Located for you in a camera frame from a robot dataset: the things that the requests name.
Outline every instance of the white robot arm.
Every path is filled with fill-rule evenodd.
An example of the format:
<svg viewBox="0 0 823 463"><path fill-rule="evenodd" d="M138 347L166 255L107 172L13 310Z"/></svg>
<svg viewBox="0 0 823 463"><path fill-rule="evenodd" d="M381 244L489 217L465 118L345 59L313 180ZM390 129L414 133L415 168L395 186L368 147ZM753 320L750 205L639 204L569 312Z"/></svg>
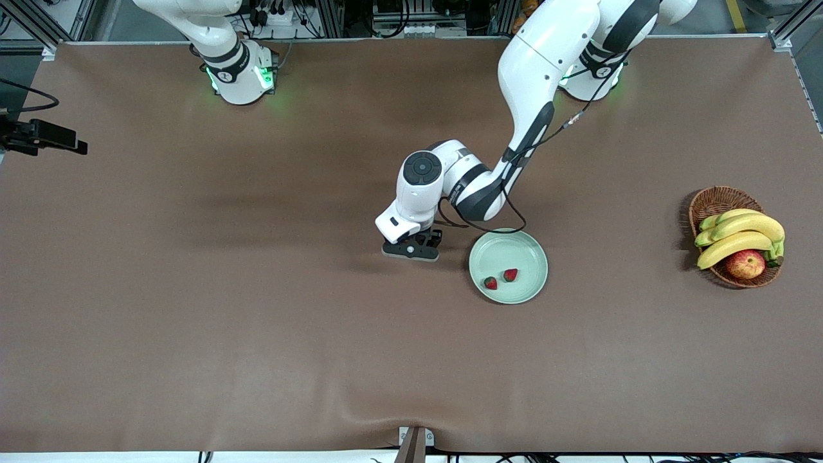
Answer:
<svg viewBox="0 0 823 463"><path fill-rule="evenodd" d="M240 0L134 0L168 22L189 40L206 62L212 87L233 105L247 105L274 88L272 51L240 40L226 15Z"/></svg>
<svg viewBox="0 0 823 463"><path fill-rule="evenodd" d="M667 21L685 16L694 2L663 0L671 7ZM660 0L545 0L498 64L500 89L514 119L514 135L500 161L490 171L458 140L413 152L400 169L397 197L374 221L386 239L383 253L436 260L442 235L431 227L441 195L464 220L493 218L551 123L557 88L586 101L605 96L626 54L652 30L660 11Z"/></svg>

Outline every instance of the table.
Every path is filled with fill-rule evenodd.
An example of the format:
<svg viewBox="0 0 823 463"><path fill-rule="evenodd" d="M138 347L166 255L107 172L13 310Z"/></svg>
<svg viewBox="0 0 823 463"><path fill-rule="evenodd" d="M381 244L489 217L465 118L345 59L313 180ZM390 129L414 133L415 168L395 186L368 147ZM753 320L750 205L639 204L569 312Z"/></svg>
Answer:
<svg viewBox="0 0 823 463"><path fill-rule="evenodd" d="M408 424L450 451L820 450L823 143L766 39L646 40L537 151L511 196L550 263L529 303L473 287L474 231L435 264L380 254L408 153L503 152L505 45L296 44L244 107L185 46L61 46L37 116L90 153L0 168L0 451L385 447ZM710 185L785 225L773 284L693 269L682 204Z"/></svg>

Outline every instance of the red strawberry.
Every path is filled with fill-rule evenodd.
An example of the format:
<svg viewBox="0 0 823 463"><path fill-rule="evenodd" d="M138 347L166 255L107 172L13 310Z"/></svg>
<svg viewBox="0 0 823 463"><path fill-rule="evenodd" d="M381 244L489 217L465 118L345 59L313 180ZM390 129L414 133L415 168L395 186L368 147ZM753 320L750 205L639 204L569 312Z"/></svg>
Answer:
<svg viewBox="0 0 823 463"><path fill-rule="evenodd" d="M497 278L495 278L495 277L486 278L485 280L483 280L483 286L485 286L486 288L492 289L492 290L497 289Z"/></svg>
<svg viewBox="0 0 823 463"><path fill-rule="evenodd" d="M517 269L508 269L503 272L503 279L511 283L517 278Z"/></svg>

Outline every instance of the wicker basket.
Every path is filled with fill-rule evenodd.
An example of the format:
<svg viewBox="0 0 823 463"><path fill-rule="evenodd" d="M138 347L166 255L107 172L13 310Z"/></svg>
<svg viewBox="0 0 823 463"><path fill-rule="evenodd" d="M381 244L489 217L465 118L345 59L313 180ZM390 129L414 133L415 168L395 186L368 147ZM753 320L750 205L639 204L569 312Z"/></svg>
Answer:
<svg viewBox="0 0 823 463"><path fill-rule="evenodd" d="M697 237L700 233L700 223L703 219L714 214L724 213L731 209L747 208L765 213L763 208L748 194L728 186L713 186L702 189L691 200L689 205L689 224L691 232ZM726 271L725 265L715 265L710 269L713 274L736 288L760 288L773 282L780 275L780 267L766 268L756 278L742 280L733 277Z"/></svg>

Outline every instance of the light green plate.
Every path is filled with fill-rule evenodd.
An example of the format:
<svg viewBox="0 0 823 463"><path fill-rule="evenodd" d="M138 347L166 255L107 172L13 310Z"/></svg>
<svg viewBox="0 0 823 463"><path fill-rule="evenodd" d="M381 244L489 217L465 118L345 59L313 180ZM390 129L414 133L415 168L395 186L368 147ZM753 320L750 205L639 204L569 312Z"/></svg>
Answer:
<svg viewBox="0 0 823 463"><path fill-rule="evenodd" d="M512 283L503 280L503 272L517 269ZM486 233L472 247L468 272L486 297L503 304L520 304L535 297L549 276L549 261L540 243L524 231L511 234ZM497 289L483 286L483 280L497 278Z"/></svg>

